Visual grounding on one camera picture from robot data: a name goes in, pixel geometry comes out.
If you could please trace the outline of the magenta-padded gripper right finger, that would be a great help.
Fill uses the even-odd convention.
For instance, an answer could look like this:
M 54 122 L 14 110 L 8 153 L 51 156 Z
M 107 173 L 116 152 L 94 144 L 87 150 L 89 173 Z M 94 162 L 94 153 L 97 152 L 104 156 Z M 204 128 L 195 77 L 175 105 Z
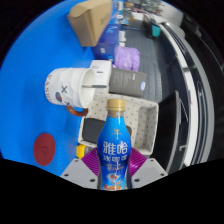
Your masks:
M 129 189 L 144 187 L 166 175 L 166 171 L 154 158 L 147 159 L 135 148 L 131 149 L 128 161 Z

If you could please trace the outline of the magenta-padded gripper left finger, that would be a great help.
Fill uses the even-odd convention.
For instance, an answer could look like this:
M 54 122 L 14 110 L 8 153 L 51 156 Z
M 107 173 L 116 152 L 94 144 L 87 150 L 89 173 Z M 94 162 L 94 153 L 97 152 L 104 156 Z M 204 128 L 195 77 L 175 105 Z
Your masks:
M 73 159 L 63 171 L 61 177 L 84 188 L 98 189 L 100 163 L 97 149 L 93 148 L 81 159 Z

